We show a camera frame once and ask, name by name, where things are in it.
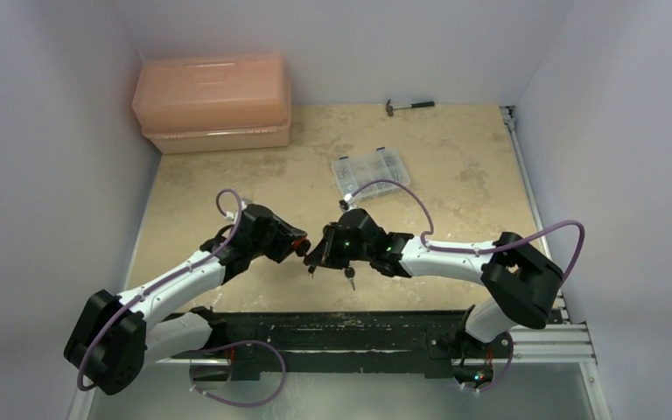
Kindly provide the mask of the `orange and black padlock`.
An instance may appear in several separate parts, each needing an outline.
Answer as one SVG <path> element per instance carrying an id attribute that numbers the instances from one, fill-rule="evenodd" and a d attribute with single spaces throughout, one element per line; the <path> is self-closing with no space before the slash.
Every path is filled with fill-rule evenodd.
<path id="1" fill-rule="evenodd" d="M 311 242 L 306 236 L 296 239 L 292 243 L 293 250 L 298 257 L 305 257 L 311 247 Z"/>

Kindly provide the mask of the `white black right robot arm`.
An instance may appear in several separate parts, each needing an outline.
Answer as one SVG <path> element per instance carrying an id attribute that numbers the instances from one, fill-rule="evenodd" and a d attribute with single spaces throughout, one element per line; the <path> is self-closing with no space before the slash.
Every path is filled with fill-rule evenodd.
<path id="1" fill-rule="evenodd" d="M 484 286 L 490 298 L 471 309 L 456 343 L 476 356 L 514 326 L 543 329 L 564 280 L 563 271 L 513 232 L 470 244 L 423 242 L 410 233 L 387 232 L 363 209 L 353 209 L 323 228 L 305 257 L 310 271 L 341 270 L 354 276 L 354 262 L 385 277 L 444 277 Z"/>

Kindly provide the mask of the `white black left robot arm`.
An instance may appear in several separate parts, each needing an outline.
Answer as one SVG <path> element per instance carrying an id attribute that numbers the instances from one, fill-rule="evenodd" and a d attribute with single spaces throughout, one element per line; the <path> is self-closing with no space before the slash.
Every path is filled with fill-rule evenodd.
<path id="1" fill-rule="evenodd" d="M 225 349 L 226 334 L 214 326 L 209 310 L 172 314 L 240 275 L 256 258 L 281 263 L 292 254 L 304 256 L 309 247 L 304 230 L 266 206 L 251 204 L 233 224 L 162 276 L 119 294 L 97 291 L 87 300 L 63 351 L 79 371 L 79 388 L 98 388 L 111 396 L 156 361 L 194 350 L 206 358 L 218 356 Z"/>

